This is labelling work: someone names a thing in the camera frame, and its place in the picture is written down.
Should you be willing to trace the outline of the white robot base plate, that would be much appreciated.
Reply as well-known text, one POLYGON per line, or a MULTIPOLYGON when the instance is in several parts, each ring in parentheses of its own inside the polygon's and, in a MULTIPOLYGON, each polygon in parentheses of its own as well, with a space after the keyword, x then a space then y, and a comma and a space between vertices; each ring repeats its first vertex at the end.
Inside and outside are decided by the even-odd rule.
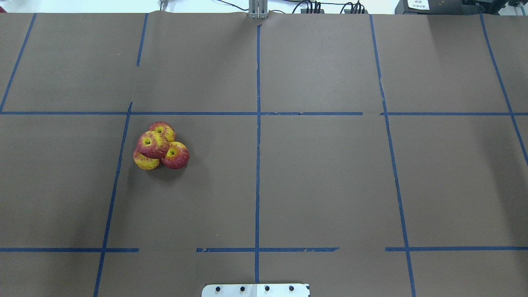
POLYGON ((309 297, 308 284, 209 284, 204 286, 202 297, 309 297))

